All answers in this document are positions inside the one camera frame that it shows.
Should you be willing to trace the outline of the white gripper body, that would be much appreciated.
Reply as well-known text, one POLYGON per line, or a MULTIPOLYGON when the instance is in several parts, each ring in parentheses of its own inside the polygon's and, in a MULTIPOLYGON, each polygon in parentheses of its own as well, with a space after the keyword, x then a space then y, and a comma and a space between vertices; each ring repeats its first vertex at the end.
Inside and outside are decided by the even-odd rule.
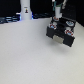
POLYGON ((62 4, 63 2, 66 3, 67 0, 55 0, 56 2, 56 5, 60 5, 62 4))

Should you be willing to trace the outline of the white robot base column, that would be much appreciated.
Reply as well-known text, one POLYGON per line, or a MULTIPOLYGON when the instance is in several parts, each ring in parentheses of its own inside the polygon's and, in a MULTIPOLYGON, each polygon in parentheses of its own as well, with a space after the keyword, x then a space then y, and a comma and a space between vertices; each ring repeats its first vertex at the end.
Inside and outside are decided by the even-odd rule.
POLYGON ((21 2, 21 19, 31 20, 32 12, 30 9, 30 0, 20 0, 21 2))

